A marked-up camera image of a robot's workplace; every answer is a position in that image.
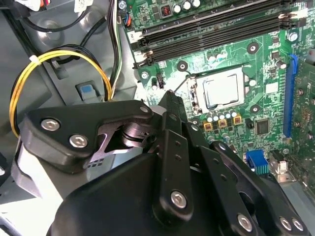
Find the blue connector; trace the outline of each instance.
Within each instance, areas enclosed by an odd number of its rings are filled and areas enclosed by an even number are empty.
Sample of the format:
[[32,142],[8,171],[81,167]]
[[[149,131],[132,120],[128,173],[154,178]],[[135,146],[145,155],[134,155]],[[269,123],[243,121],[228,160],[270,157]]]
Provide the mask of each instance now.
[[255,170],[257,175],[269,173],[268,162],[265,159],[263,150],[246,152],[246,162],[250,168]]
[[293,116],[293,97],[294,97],[294,81],[298,71],[298,57],[290,55],[290,66],[286,69],[285,77],[285,94],[284,94],[284,111],[283,111],[283,134],[291,137],[292,116]]

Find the green circuit board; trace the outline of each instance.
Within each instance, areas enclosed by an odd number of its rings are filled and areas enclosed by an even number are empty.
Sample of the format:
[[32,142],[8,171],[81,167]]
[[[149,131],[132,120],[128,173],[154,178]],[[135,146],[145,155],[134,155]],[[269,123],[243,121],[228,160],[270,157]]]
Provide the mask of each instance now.
[[305,189],[315,193],[315,66],[299,61],[295,78],[293,149],[289,158],[292,172]]
[[[249,91],[242,105],[229,107],[228,109],[234,109],[241,116],[243,122],[210,132],[205,131],[206,138],[209,141],[226,141],[229,137],[229,143],[234,144],[240,156],[247,150],[261,148],[267,151],[285,149],[289,146],[282,134],[285,70],[275,68],[274,60],[271,59],[272,53],[278,52],[279,58],[284,62],[289,62],[288,55],[281,51],[281,44],[284,41],[285,32],[274,32],[139,69],[140,74],[143,72],[149,74],[148,79],[141,80],[147,91],[148,102],[157,105],[166,90],[175,90],[185,80],[187,72],[180,72],[177,68],[180,61],[188,63],[190,73],[242,65],[244,74],[248,76],[245,87]],[[259,44],[259,49],[255,54],[247,52],[247,48],[252,42]],[[224,59],[209,64],[208,57],[218,54],[224,55]],[[152,90],[152,80],[156,79],[155,75],[158,72],[161,72],[163,77],[166,78],[165,86],[164,89]],[[251,80],[256,82],[253,87],[250,86]],[[188,118],[194,119],[187,86],[182,85],[176,94],[183,98]],[[202,130],[204,130],[203,122],[206,122],[205,116],[206,114],[202,114],[196,117],[200,121],[198,124]],[[251,118],[253,122],[269,119],[270,132],[264,135],[256,135],[255,129],[246,127],[244,122],[246,118]]]
[[[246,26],[251,21],[271,17],[288,11],[308,12],[305,25],[302,27],[292,27],[289,30],[272,30],[270,32],[257,34],[256,36],[242,37],[241,39],[230,41],[214,47],[201,47],[196,52],[187,54],[174,53],[171,58],[158,59],[150,65],[135,66],[140,76],[144,90],[141,93],[143,100],[149,105],[157,105],[167,90],[175,91],[176,95],[182,97],[186,113],[190,121],[199,125],[204,131],[206,139],[211,142],[213,140],[221,140],[228,145],[233,146],[235,152],[241,157],[249,150],[263,149],[265,157],[268,158],[270,150],[278,149],[283,154],[292,153],[294,141],[292,138],[284,134],[284,105],[285,105],[285,84],[287,67],[291,63],[291,54],[297,55],[304,60],[311,47],[314,46],[314,17],[315,12],[313,2],[311,1],[292,1],[291,5],[286,5],[283,8],[269,8],[265,11],[255,10],[255,14],[248,17],[240,17],[239,19],[227,20],[220,22],[218,25],[209,27],[200,27],[197,24],[195,28],[187,25],[187,29],[179,27],[184,34],[174,37],[156,40],[147,44],[141,44],[141,40],[135,40],[135,35],[147,34],[148,38],[154,38],[155,30],[159,37],[162,34],[168,33],[168,27],[174,28],[177,24],[185,23],[185,17],[193,15],[196,17],[193,22],[197,21],[198,14],[213,9],[212,13],[219,12],[220,7],[234,7],[234,3],[242,0],[201,0],[198,8],[191,8],[190,11],[181,11],[179,14],[174,12],[164,17],[161,12],[166,5],[172,6],[182,4],[183,1],[178,0],[128,0],[126,14],[131,16],[132,24],[125,27],[125,32],[131,45],[135,62],[139,54],[149,57],[151,53],[154,55],[154,50],[158,47],[161,51],[159,56],[163,57],[162,47],[168,45],[193,44],[194,41],[189,39],[199,40],[203,35],[210,35],[218,30],[237,26],[239,30]],[[276,2],[277,0],[253,0],[243,2]],[[200,25],[208,21],[201,19]],[[254,52],[251,50],[252,44],[255,44]],[[287,65],[281,68],[278,61]],[[241,68],[244,75],[244,101],[235,106],[224,107],[222,109],[205,110],[203,109],[198,114],[195,113],[194,103],[192,102],[190,85],[187,82],[187,76],[191,75],[206,76],[220,75],[222,71],[232,70],[233,68]],[[231,113],[237,114],[237,122],[234,118],[224,118],[226,125],[220,125],[218,121],[208,121],[209,115],[216,116],[220,114]]]

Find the cable tie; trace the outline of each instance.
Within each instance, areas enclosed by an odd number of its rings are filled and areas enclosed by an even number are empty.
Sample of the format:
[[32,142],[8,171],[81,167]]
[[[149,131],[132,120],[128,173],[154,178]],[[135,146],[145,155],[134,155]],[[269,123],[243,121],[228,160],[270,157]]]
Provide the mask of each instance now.
[[37,64],[37,65],[41,65],[41,62],[39,61],[38,57],[36,55],[32,55],[30,56],[30,60],[31,62]]

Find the black ram slot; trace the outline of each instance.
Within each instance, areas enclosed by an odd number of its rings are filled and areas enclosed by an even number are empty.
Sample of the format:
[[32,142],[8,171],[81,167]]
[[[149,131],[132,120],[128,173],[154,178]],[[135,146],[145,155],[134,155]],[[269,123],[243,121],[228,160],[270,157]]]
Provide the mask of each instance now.
[[174,43],[163,45],[157,48],[150,48],[149,50],[153,51],[154,56],[158,56],[159,54],[170,53],[172,51],[180,50],[181,48],[184,48],[187,45],[189,46],[199,45],[201,43],[206,43],[213,39],[217,40],[219,38],[230,37],[234,33],[246,32],[248,30],[251,30],[253,27],[256,28],[259,26],[272,25],[278,22],[279,19],[277,15],[268,18],[266,17],[258,18],[255,21],[242,22],[240,24],[235,24],[229,27],[221,28],[219,30],[213,30],[203,35],[198,35],[185,40],[176,41]]
[[270,26],[267,26],[267,27],[263,27],[263,28],[258,29],[258,30],[253,29],[247,33],[238,33],[232,37],[223,38],[222,40],[218,40],[218,41],[213,40],[211,43],[206,44],[206,45],[197,45],[197,46],[194,46],[193,48],[187,48],[185,50],[180,50],[180,51],[175,52],[175,53],[173,52],[171,54],[160,55],[159,57],[154,57],[154,62],[168,60],[168,59],[172,59],[175,57],[181,57],[181,56],[188,55],[191,53],[201,52],[201,51],[213,48],[213,47],[217,47],[217,46],[224,45],[224,44],[231,43],[231,42],[237,42],[237,41],[251,38],[251,37],[260,36],[260,35],[263,35],[263,34],[266,34],[269,32],[273,32],[273,31],[277,31],[277,30],[279,30],[278,25],[275,25],[272,28]]
[[246,8],[236,9],[232,12],[229,12],[225,15],[216,15],[209,19],[201,20],[192,24],[185,26],[178,26],[177,28],[170,29],[165,32],[155,33],[149,36],[146,36],[141,41],[146,42],[147,44],[154,43],[157,41],[165,40],[171,37],[183,36],[185,33],[193,33],[200,31],[204,28],[210,27],[213,24],[221,24],[227,21],[236,20],[239,18],[244,18],[249,15],[253,15],[259,12],[264,12],[266,10],[272,9],[280,5],[280,0],[271,0],[267,2],[260,2],[255,5],[247,6]]

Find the screw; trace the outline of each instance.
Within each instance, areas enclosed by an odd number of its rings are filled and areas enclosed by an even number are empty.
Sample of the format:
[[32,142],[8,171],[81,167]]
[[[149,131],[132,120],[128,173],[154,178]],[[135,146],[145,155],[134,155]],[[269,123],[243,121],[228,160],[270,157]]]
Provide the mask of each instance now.
[[295,218],[292,219],[293,224],[295,227],[297,227],[298,230],[303,231],[303,225]]
[[219,144],[219,147],[222,149],[222,150],[226,150],[225,149],[225,146],[223,144]]
[[45,119],[41,122],[41,127],[48,131],[56,131],[60,128],[58,121],[54,119]]
[[148,113],[148,112],[149,112],[148,108],[146,108],[146,107],[140,107],[140,110],[142,110],[142,111],[145,112],[145,113]]
[[293,123],[293,125],[294,125],[294,127],[296,127],[296,128],[298,128],[298,127],[301,126],[300,122],[298,122],[298,121],[295,121],[295,122]]
[[292,32],[288,36],[288,40],[290,42],[294,42],[296,39],[298,39],[299,35],[296,32]]
[[149,73],[148,73],[148,72],[143,71],[143,72],[141,73],[141,78],[142,78],[142,79],[146,80],[148,77],[149,77]]
[[0,166],[0,176],[3,176],[4,174],[5,174],[5,170],[4,168]]
[[282,151],[282,153],[284,154],[284,155],[288,155],[289,154],[289,149],[287,149],[287,148],[285,148],[285,149],[283,149],[283,151]]
[[120,10],[125,10],[127,8],[127,3],[125,1],[119,1],[118,8]]
[[178,191],[174,191],[171,193],[171,200],[172,200],[172,203],[180,209],[185,208],[187,205],[185,196],[181,192],[178,192]]
[[85,148],[88,145],[88,139],[80,134],[72,135],[69,142],[75,148]]
[[303,94],[304,94],[303,89],[299,88],[298,91],[297,91],[297,95],[303,96]]
[[198,131],[198,127],[196,125],[192,124],[191,127],[194,131]]
[[247,232],[251,232],[252,231],[252,224],[249,221],[249,219],[242,215],[242,214],[238,214],[237,216],[238,219],[238,223],[247,231]]
[[280,222],[283,225],[283,227],[285,227],[287,230],[289,230],[289,231],[292,230],[290,223],[285,218],[280,217]]

